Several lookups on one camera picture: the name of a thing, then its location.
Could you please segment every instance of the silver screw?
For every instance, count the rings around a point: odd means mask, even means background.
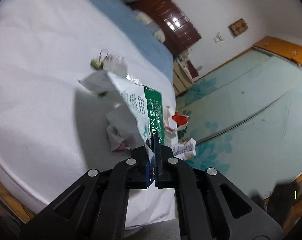
[[[90,176],[90,177],[95,177],[95,176],[97,176],[97,174],[98,174],[98,171],[95,169],[88,171],[88,176]]]
[[[177,158],[174,158],[174,157],[171,157],[171,158],[169,158],[169,163],[171,163],[171,164],[177,164],[177,162],[179,161]]]
[[[128,165],[134,165],[134,164],[136,164],[136,159],[133,159],[133,158],[130,158],[130,159],[127,159],[127,164]]]
[[[217,170],[214,169],[214,168],[208,168],[208,169],[206,170],[206,172],[207,172],[207,174],[212,175],[212,176],[214,176],[214,175],[217,174]]]

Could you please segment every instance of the bed headboard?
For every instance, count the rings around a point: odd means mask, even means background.
[[[175,57],[201,39],[188,17],[171,0],[139,0],[128,5],[146,13],[161,27],[164,44]]]

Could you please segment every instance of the blue bed sheet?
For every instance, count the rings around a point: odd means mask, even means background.
[[[173,83],[173,56],[120,0],[89,0],[134,43],[140,53]]]

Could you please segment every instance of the black object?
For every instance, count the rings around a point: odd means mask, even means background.
[[[151,148],[156,186],[175,188],[181,239],[283,238],[280,225],[221,173],[195,170],[173,158],[157,134]],[[148,162],[145,147],[140,147],[112,170],[88,171],[27,223],[20,239],[122,239],[129,189],[149,186]]]

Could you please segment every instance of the bed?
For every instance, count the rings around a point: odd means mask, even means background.
[[[119,0],[1,0],[0,181],[40,212],[90,168],[114,167],[106,113],[119,95],[78,83],[102,49],[175,108],[173,58]],[[166,137],[166,144],[177,142]],[[174,189],[130,191],[126,228],[175,217]]]

